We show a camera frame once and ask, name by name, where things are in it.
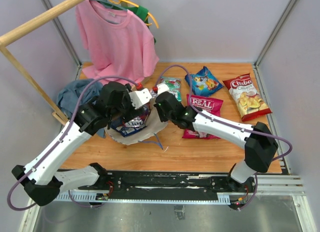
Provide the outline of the red Chuba chips bag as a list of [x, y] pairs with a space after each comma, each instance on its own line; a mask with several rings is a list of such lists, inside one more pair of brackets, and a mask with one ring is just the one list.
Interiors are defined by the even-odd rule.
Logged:
[[235, 101], [243, 122], [271, 114], [249, 73], [223, 80], [223, 83]]

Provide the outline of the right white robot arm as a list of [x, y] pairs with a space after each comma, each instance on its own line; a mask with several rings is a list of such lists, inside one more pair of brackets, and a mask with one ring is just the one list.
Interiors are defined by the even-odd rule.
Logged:
[[236, 147], [244, 151], [244, 158], [228, 173], [226, 185], [230, 191], [240, 191], [251, 176], [269, 170], [279, 146], [266, 124], [242, 124], [220, 117], [223, 101], [219, 99], [193, 95], [187, 99], [188, 105], [183, 106], [169, 92], [158, 95], [155, 107], [159, 118], [163, 122], [171, 121], [193, 136], [216, 137], [219, 151]]

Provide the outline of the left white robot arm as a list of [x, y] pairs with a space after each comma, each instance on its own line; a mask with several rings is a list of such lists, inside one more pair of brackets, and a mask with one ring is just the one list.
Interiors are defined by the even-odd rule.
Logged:
[[61, 171], [61, 165], [98, 130], [133, 109], [129, 84], [111, 81], [88, 103], [77, 100], [71, 119], [61, 133], [27, 165], [16, 165], [12, 174], [38, 206], [51, 203], [60, 193], [84, 186], [101, 190], [107, 185], [106, 170], [98, 163]]

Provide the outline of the blue snack bag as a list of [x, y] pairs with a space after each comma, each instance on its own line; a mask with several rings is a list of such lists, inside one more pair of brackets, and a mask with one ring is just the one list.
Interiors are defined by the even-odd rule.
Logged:
[[184, 79], [197, 96], [210, 97], [224, 87], [206, 66], [196, 74], [186, 75]]

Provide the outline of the pink snack bag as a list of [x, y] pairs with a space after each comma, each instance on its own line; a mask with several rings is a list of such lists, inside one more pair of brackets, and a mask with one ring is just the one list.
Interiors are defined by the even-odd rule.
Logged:
[[[187, 94], [187, 104], [198, 107], [204, 111], [207, 111], [215, 116], [220, 116], [221, 107], [223, 105], [223, 100], [211, 98], [211, 97], [203, 97], [197, 95], [189, 95]], [[204, 132], [192, 131], [189, 129], [185, 129], [183, 139], [219, 139], [219, 137], [215, 135], [211, 135]]]

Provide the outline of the blue checkered paper bag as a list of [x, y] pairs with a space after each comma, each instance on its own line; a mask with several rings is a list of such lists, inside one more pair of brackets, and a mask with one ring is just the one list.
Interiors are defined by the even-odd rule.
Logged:
[[145, 124], [146, 127], [144, 129], [127, 137], [123, 137], [119, 132], [112, 128], [105, 128], [104, 130], [114, 141], [124, 145], [132, 145], [154, 136], [163, 130], [168, 125], [168, 122], [161, 122], [157, 109], [154, 106], [151, 106], [150, 115], [146, 119]]

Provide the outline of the green white snack pack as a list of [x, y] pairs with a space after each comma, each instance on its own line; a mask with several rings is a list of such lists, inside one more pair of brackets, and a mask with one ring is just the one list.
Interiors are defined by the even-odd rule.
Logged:
[[175, 98], [181, 102], [181, 80], [175, 77], [165, 77], [160, 78], [160, 83], [165, 83], [169, 87], [169, 92], [175, 96]]

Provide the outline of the pink purple snack pouch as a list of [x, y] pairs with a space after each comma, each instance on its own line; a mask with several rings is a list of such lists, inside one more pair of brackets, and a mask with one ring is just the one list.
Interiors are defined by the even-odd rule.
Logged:
[[141, 120], [145, 120], [149, 116], [150, 110], [151, 109], [149, 104], [143, 105], [141, 108], [137, 110], [137, 116]]

